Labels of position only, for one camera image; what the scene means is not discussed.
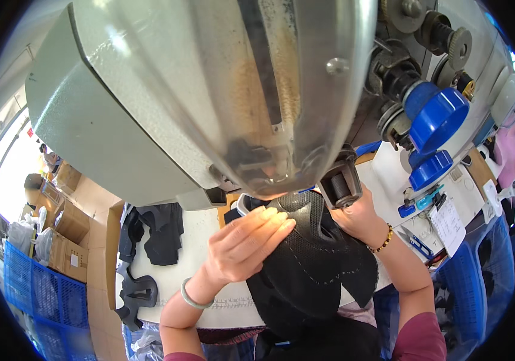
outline woman's left hand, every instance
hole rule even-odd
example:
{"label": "woman's left hand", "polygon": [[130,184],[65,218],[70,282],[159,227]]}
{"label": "woman's left hand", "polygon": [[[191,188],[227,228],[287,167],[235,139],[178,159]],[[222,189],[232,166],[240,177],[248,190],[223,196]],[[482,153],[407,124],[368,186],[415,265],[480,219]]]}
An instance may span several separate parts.
{"label": "woman's left hand", "polygon": [[250,278],[295,226],[287,213],[263,206],[233,220],[208,241],[204,267],[211,281],[225,286]]}

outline paper note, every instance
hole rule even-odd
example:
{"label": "paper note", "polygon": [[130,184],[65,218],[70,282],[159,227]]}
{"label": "paper note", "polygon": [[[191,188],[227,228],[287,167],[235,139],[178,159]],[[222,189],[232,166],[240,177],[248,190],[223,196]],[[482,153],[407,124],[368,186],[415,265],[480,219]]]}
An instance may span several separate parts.
{"label": "paper note", "polygon": [[79,266],[79,256],[74,255],[74,254],[71,255],[71,265],[73,267],[78,267]]}
{"label": "paper note", "polygon": [[448,256],[452,257],[466,236],[466,228],[462,224],[454,202],[450,197],[446,199],[440,210],[432,207],[428,218],[442,241]]}

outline blue spool holder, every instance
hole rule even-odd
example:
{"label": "blue spool holder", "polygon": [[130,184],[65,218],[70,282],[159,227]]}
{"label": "blue spool holder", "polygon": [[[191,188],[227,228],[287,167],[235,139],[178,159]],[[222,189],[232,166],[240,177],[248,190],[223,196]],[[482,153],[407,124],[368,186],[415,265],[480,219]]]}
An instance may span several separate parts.
{"label": "blue spool holder", "polygon": [[408,94],[404,111],[412,121],[408,136],[421,154],[431,154],[443,145],[462,125],[470,105],[453,88],[440,90],[423,82]]}
{"label": "blue spool holder", "polygon": [[410,153],[408,162],[412,167],[412,173],[408,180],[415,192],[441,177],[453,164],[452,157],[447,150],[427,155],[422,155],[414,150]]}

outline maroon sleeve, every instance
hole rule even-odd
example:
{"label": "maroon sleeve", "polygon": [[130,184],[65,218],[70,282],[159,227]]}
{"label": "maroon sleeve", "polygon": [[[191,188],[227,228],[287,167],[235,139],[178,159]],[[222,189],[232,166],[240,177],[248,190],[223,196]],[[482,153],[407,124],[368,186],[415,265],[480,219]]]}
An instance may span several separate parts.
{"label": "maroon sleeve", "polygon": [[446,360],[446,342],[435,313],[424,312],[406,322],[398,333],[392,359]]}
{"label": "maroon sleeve", "polygon": [[165,355],[163,361],[205,361],[205,359],[189,352],[172,352]]}

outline blue plastic basket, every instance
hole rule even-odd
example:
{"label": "blue plastic basket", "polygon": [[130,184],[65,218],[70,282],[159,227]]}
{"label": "blue plastic basket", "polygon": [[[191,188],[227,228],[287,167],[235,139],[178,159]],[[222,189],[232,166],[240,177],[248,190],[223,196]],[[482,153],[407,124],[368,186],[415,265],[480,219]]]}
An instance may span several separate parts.
{"label": "blue plastic basket", "polygon": [[374,293],[374,316],[378,332],[382,337],[380,357],[390,360],[398,339],[400,317],[399,294],[393,285]]}
{"label": "blue plastic basket", "polygon": [[47,361],[97,361],[88,330],[35,318],[35,330]]}
{"label": "blue plastic basket", "polygon": [[39,338],[41,351],[47,361],[69,361],[66,341],[63,338],[63,327],[35,318],[35,331]]}
{"label": "blue plastic basket", "polygon": [[455,297],[452,317],[459,344],[448,354],[447,359],[463,360],[483,340],[487,314],[482,273],[470,246],[463,242],[438,275]]}
{"label": "blue plastic basket", "polygon": [[35,318],[88,329],[84,284],[38,264],[9,242],[5,247],[5,298]]}
{"label": "blue plastic basket", "polygon": [[33,314],[31,298],[31,258],[5,242],[5,298],[24,313]]}
{"label": "blue plastic basket", "polygon": [[31,262],[33,264],[31,285],[33,316],[44,317],[50,321],[60,323],[59,277],[61,275],[33,260]]}
{"label": "blue plastic basket", "polygon": [[62,310],[62,323],[67,326],[88,329],[87,290],[85,285],[60,275],[59,291]]}
{"label": "blue plastic basket", "polygon": [[[494,290],[487,300],[488,317],[486,321],[485,339],[499,323],[514,293],[514,258],[508,231],[508,224],[503,215],[496,220],[484,237],[490,239],[492,248],[490,251],[490,259],[488,263],[482,267],[482,270],[492,272],[492,278],[494,280]],[[476,247],[472,250],[476,260],[478,260],[478,247],[482,239],[480,239]]]}

